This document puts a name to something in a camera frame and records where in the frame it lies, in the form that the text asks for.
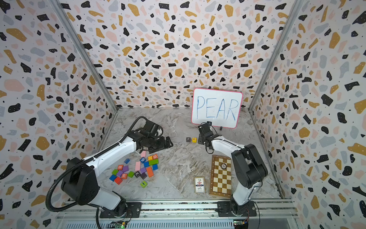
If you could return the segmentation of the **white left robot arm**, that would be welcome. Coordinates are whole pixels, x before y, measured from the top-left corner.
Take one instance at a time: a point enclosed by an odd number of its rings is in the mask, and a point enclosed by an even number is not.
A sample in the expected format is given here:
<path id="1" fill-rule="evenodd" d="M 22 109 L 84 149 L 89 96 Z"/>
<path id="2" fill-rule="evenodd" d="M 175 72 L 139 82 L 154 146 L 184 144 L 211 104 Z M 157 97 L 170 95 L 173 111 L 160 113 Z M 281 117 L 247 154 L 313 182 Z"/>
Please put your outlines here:
<path id="1" fill-rule="evenodd" d="M 150 153 L 155 153 L 173 147 L 170 138 L 163 134 L 164 130 L 160 125 L 139 116 L 116 143 L 84 159 L 71 159 L 67 169 L 55 179 L 46 195 L 47 210 L 60 212 L 76 205 L 89 205 L 98 210 L 109 210 L 114 217 L 123 216 L 127 212 L 125 198 L 101 188 L 97 178 L 116 161 L 136 150 L 147 149 Z M 52 205 L 52 194 L 58 185 L 73 203 L 63 207 Z"/>

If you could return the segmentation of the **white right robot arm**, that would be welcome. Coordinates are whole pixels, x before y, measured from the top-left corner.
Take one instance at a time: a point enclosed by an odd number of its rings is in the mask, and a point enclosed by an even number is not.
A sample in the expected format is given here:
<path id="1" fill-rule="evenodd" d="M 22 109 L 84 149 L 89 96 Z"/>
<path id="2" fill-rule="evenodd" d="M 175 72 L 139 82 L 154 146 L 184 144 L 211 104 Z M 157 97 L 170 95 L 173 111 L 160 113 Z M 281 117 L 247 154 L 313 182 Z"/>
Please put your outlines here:
<path id="1" fill-rule="evenodd" d="M 244 214 L 245 206 L 249 203 L 255 189 L 262 187 L 268 170 L 253 144 L 241 145 L 227 140 L 218 134 L 211 122 L 198 126 L 198 142 L 206 149 L 219 151 L 230 157 L 239 183 L 230 198 L 230 210 L 234 215 Z"/>

